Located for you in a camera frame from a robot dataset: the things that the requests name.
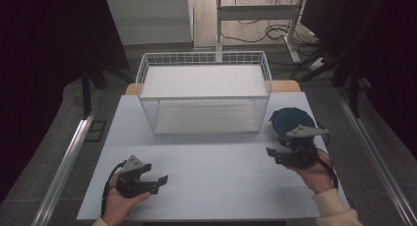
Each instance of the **white wire basket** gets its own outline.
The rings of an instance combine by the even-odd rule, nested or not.
[[[148,53],[136,89],[156,135],[257,133],[270,71],[264,52]]]

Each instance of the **human hand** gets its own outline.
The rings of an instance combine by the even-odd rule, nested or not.
[[[113,175],[107,194],[104,215],[102,216],[103,221],[109,226],[119,225],[129,215],[133,206],[150,197],[150,193],[144,193],[134,198],[121,196],[116,189],[119,176],[120,173]]]
[[[319,158],[325,162],[330,168],[332,167],[328,157],[318,150]],[[320,163],[316,162],[313,166],[305,169],[296,167],[287,167],[301,176],[307,187],[317,195],[333,188],[331,176],[328,171]]]

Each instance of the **black curtain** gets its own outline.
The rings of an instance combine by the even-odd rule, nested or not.
[[[371,83],[368,98],[417,158],[417,5],[387,0],[364,37],[358,58]]]
[[[106,0],[0,1],[3,200],[55,118],[65,85],[82,67],[126,70],[128,62]]]

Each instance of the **white table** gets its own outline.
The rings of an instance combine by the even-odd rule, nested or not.
[[[297,107],[313,117],[303,92],[272,93],[259,134],[165,136],[152,134],[139,99],[121,97],[103,151],[77,219],[100,214],[101,194],[114,166],[131,154],[152,170],[141,180],[169,175],[156,196],[137,205],[139,221],[280,220],[319,215],[311,192],[294,172],[276,165],[266,146],[279,146],[272,112]],[[318,148],[326,150],[321,137]],[[347,200],[342,188],[342,200]]]

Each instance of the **metal rail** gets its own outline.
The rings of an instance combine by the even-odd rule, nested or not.
[[[99,97],[100,91],[96,91],[93,97],[93,102]],[[52,183],[49,185],[49,189],[43,198],[42,203],[31,223],[31,226],[47,225],[55,206],[61,196],[62,190],[67,183],[68,177],[77,159],[78,153],[80,152],[81,146],[83,145],[84,139],[86,138],[87,132],[91,122],[95,116],[96,109],[91,110],[90,115],[87,119],[82,120],[71,140],[67,151],[55,173]]]
[[[375,167],[378,175],[380,176],[384,187],[387,190],[396,210],[399,213],[399,216],[402,218],[404,225],[415,226],[417,225],[416,214],[410,206],[410,203],[402,191],[401,187],[397,184],[394,177],[390,173],[388,167],[386,166],[383,158],[378,152],[377,147],[363,126],[361,119],[356,118],[355,114],[351,111],[348,98],[343,90],[343,88],[336,88],[336,95],[339,99],[340,104],[343,107],[346,117],[349,119],[354,131],[356,132],[360,142],[363,144],[365,151],[368,154],[372,164]]]

